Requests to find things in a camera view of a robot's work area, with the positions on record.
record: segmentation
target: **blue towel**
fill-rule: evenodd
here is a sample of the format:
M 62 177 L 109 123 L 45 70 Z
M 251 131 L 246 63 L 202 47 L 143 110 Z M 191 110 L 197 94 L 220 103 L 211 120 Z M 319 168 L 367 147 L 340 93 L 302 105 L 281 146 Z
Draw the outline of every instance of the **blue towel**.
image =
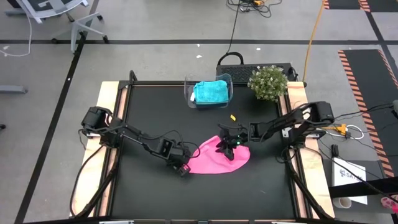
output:
M 193 87 L 197 104 L 217 104 L 228 102 L 228 88 L 223 80 L 200 82 Z

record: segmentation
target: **pink cloth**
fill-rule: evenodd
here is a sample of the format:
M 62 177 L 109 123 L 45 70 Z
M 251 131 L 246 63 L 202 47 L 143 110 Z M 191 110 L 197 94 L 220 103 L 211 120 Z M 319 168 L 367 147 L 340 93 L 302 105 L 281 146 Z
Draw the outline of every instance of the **pink cloth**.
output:
M 234 149 L 234 160 L 230 161 L 223 153 L 216 152 L 216 145 L 220 142 L 218 136 L 200 145 L 200 155 L 192 158 L 188 162 L 192 174 L 224 174 L 235 171 L 245 165 L 250 158 L 249 148 L 246 146 L 238 146 Z

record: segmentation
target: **potted plant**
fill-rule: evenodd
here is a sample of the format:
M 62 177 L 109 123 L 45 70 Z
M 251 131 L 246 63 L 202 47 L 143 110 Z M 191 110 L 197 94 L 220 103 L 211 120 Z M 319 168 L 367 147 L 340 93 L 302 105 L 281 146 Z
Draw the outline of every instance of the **potted plant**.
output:
M 272 65 L 270 67 L 257 67 L 258 71 L 252 71 L 248 87 L 254 90 L 258 100 L 277 101 L 280 95 L 286 93 L 287 77 L 283 68 Z

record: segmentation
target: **black floor mat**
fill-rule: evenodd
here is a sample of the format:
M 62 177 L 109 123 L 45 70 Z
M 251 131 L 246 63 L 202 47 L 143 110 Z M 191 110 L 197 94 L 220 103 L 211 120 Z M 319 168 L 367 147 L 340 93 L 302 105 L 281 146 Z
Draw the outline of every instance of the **black floor mat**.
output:
M 339 56 L 360 110 L 397 99 L 398 82 L 381 51 L 341 50 Z M 398 161 L 393 159 L 398 154 L 398 120 L 391 109 L 373 111 L 364 114 L 363 118 L 384 174 L 398 173 Z
M 371 12 L 398 12 L 397 0 L 367 0 Z
M 325 9 L 361 9 L 358 0 L 326 0 Z

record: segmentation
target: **white cable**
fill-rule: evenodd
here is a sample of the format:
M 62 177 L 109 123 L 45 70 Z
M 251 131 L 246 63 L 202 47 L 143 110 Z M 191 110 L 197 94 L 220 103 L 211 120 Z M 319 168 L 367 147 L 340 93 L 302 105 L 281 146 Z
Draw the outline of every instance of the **white cable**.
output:
M 348 127 L 354 127 L 354 128 L 356 128 L 361 134 L 362 134 L 362 136 L 361 137 L 357 137 L 357 138 L 354 138 L 354 137 L 349 137 L 350 139 L 356 139 L 356 140 L 360 140 L 360 139 L 362 139 L 363 137 L 364 137 L 364 134 L 363 134 L 363 131 L 359 128 L 359 127 L 357 127 L 357 126 L 355 126 L 355 125 L 353 125 L 353 124 L 350 124 L 350 125 L 347 125 L 346 126 L 346 131 L 348 131 Z M 325 130 L 325 129 L 322 129 L 322 128 L 317 128 L 318 130 L 323 130 L 323 131 L 326 131 L 326 133 L 328 133 L 328 134 L 330 134 L 331 136 L 336 136 L 336 137 L 343 137 L 343 138 L 345 138 L 346 136 L 344 136 L 344 135 L 341 135 L 341 134 L 333 134 L 333 133 L 330 133 L 330 132 L 328 132 L 327 130 Z
M 32 23 L 30 22 L 30 17 L 28 15 L 28 13 L 26 14 L 26 17 L 27 17 L 27 20 L 29 21 L 29 30 L 30 30 L 27 53 L 26 54 L 22 54 L 22 55 L 13 55 L 13 54 L 9 54 L 7 52 L 4 52 L 4 51 L 0 50 L 0 52 L 3 53 L 5 56 L 23 57 L 23 56 L 26 56 L 26 55 L 30 54 L 30 43 L 32 42 Z

